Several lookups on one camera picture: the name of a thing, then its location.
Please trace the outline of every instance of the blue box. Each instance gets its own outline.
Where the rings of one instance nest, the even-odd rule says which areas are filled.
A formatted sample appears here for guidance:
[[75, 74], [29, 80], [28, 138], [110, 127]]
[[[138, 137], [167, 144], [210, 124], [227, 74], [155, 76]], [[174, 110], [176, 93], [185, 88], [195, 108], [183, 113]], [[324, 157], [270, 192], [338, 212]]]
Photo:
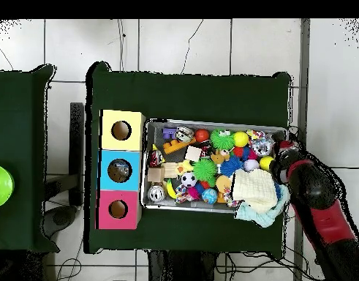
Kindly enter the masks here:
[[[101, 174], [100, 189], [101, 190], [124, 190], [139, 191], [140, 188], [140, 163], [141, 152], [139, 151], [101, 151]], [[115, 182], [107, 174], [107, 168], [113, 160], [126, 160], [132, 168], [130, 177], [125, 182]]]

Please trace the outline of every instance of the shape sorter box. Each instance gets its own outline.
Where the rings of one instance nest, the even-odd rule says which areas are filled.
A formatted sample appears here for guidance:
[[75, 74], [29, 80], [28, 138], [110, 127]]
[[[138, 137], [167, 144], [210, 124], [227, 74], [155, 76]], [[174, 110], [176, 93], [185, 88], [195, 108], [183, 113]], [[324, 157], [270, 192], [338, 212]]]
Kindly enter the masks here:
[[[143, 126], [146, 118], [139, 112], [101, 110], [101, 145], [99, 161], [98, 229], [136, 229], [141, 217], [139, 202]], [[128, 134], [123, 138], [115, 125], [124, 124]], [[120, 202], [125, 214], [114, 217], [111, 204]]]

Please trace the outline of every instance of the metal tray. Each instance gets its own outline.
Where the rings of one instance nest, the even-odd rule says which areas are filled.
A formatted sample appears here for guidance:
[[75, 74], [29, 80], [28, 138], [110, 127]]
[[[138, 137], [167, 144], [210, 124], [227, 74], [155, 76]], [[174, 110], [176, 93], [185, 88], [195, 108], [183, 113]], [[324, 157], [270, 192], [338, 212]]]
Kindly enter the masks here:
[[[185, 126], [192, 130], [198, 130], [204, 128], [211, 132], [216, 128], [229, 129], [233, 132], [246, 131], [246, 130], [259, 130], [266, 133], [273, 133], [277, 131], [283, 131], [288, 138], [288, 131], [281, 127], [263, 127], [254, 125], [238, 125], [238, 124], [223, 124], [223, 123], [208, 123], [201, 121], [179, 121], [179, 120], [167, 120], [160, 121], [156, 119], [149, 119], [145, 124], [146, 131], [146, 143], [143, 149], [143, 169], [142, 169], [142, 182], [140, 191], [140, 203], [142, 206], [149, 209], [169, 209], [169, 210], [186, 210], [186, 211], [202, 211], [202, 212], [216, 212], [216, 213], [234, 213], [236, 208], [227, 207], [225, 203], [215, 203], [210, 205], [203, 201], [191, 201], [176, 204], [174, 199], [166, 197], [159, 203], [153, 203], [148, 199], [148, 190], [151, 186], [151, 182], [147, 180], [147, 169], [148, 169], [148, 153], [152, 150], [152, 144], [154, 143], [157, 148], [162, 152], [166, 162], [183, 162], [186, 155], [186, 148], [175, 151], [171, 154], [165, 154], [162, 145], [170, 140], [164, 139], [162, 134], [162, 128], [176, 128], [178, 126]], [[172, 179], [173, 188], [175, 189], [181, 180]]]

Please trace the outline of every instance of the yellow box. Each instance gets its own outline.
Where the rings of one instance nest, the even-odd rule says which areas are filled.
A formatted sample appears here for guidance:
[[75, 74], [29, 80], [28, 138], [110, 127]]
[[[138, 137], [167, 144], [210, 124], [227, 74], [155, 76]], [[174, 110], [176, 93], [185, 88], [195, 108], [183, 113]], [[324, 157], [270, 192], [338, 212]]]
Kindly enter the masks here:
[[[140, 112], [103, 110], [102, 140], [104, 150], [142, 151], [143, 126], [146, 118]], [[117, 128], [128, 128], [129, 134], [124, 140], [118, 140]]]

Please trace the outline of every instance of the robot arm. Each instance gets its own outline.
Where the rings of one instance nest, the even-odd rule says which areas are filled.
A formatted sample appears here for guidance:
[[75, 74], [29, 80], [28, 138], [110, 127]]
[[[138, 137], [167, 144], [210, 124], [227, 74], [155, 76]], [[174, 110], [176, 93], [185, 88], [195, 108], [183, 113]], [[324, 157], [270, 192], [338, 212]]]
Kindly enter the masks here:
[[291, 204], [311, 242], [326, 281], [359, 281], [359, 244], [344, 218], [334, 182], [308, 152], [277, 142], [270, 169], [288, 184]]

